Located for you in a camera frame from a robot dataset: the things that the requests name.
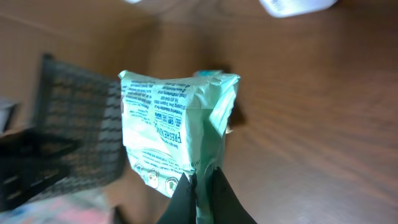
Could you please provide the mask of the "teal wet wipes pack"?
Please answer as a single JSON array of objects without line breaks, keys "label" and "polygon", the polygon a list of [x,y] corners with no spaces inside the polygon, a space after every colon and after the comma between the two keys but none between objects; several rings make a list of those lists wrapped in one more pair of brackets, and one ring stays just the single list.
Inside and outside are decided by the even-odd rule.
[{"label": "teal wet wipes pack", "polygon": [[195,175],[196,221],[213,223],[210,176],[223,164],[239,75],[215,71],[164,80],[125,70],[119,77],[123,144],[131,168],[167,197],[182,175]]}]

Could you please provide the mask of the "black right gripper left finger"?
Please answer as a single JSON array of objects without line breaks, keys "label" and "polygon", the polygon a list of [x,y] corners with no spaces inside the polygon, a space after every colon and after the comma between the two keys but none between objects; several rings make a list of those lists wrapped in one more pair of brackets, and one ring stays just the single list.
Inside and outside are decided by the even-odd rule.
[{"label": "black right gripper left finger", "polygon": [[182,174],[165,212],[157,224],[196,224],[196,174]]}]

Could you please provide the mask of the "yellow snack bag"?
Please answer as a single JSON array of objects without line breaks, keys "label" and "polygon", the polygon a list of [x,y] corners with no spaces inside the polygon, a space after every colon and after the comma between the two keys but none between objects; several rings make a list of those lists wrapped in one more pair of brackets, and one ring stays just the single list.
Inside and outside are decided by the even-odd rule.
[{"label": "yellow snack bag", "polygon": [[1,224],[112,223],[113,208],[101,189],[84,190],[22,205],[1,213]]}]

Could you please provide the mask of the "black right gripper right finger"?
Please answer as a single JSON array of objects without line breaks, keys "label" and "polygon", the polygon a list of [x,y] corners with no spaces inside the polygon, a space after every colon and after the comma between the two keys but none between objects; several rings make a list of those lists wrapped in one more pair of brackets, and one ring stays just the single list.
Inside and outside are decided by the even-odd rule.
[{"label": "black right gripper right finger", "polygon": [[256,224],[244,209],[220,167],[211,177],[211,211],[214,224]]}]

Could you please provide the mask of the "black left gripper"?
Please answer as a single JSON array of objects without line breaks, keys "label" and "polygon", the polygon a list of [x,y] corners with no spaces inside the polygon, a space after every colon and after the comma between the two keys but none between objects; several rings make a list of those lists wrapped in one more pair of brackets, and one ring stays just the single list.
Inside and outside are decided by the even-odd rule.
[{"label": "black left gripper", "polygon": [[71,167],[60,158],[81,141],[25,129],[1,136],[1,211],[13,210],[58,181]]}]

